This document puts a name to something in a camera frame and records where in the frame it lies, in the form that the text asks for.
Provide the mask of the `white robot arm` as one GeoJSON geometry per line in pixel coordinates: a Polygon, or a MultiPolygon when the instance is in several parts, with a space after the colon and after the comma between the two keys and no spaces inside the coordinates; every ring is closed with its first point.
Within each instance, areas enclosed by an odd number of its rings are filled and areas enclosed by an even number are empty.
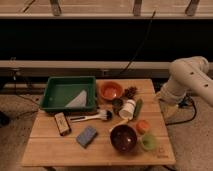
{"type": "Polygon", "coordinates": [[[176,105],[190,89],[213,107],[213,79],[208,71],[209,62],[202,56],[174,60],[169,66],[169,80],[160,89],[160,98],[176,105]]]}

